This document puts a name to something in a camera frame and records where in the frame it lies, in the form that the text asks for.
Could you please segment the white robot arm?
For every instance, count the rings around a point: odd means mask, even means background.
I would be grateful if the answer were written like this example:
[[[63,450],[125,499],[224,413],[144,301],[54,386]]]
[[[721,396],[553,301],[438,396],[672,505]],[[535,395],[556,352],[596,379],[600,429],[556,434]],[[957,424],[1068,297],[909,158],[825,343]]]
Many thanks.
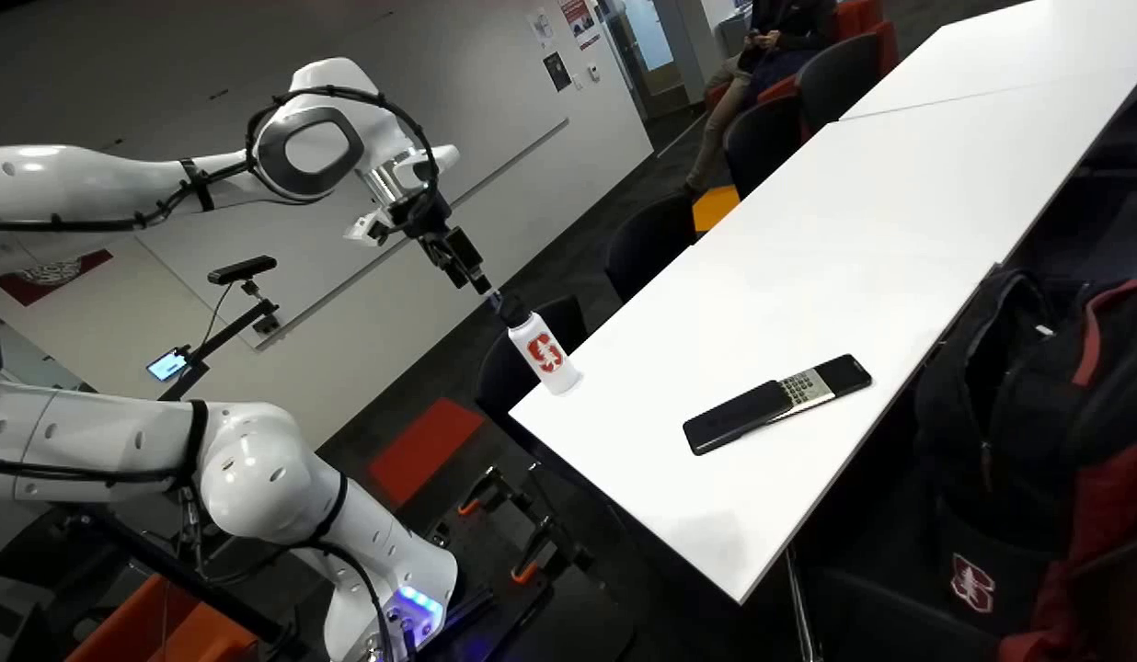
[[[234,152],[191,158],[125,158],[76,142],[0,147],[0,272],[82,253],[174,218],[250,204],[312,205],[358,178],[369,205],[352,242],[415,239],[456,286],[489,291],[482,253],[448,226],[443,196],[451,142],[429,142],[346,54],[299,66],[288,87],[247,122]]]

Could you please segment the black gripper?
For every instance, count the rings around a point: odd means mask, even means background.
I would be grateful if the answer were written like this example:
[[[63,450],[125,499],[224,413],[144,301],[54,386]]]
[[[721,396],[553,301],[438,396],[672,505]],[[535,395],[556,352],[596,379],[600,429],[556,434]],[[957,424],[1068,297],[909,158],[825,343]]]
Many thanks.
[[[489,281],[482,276],[482,253],[451,226],[451,205],[438,193],[397,204],[395,226],[423,247],[423,253],[448,276],[451,286],[471,285],[480,296],[489,291]]]

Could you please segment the white robot base arm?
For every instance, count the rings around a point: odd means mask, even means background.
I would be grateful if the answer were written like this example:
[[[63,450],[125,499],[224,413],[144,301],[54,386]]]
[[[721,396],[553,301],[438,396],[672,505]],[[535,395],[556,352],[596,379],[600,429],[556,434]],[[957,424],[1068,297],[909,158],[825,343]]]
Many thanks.
[[[28,386],[0,352],[0,499],[166,488],[186,488],[227,538],[288,549],[330,581],[330,662],[410,662],[448,622],[456,557],[319,461],[282,408]]]

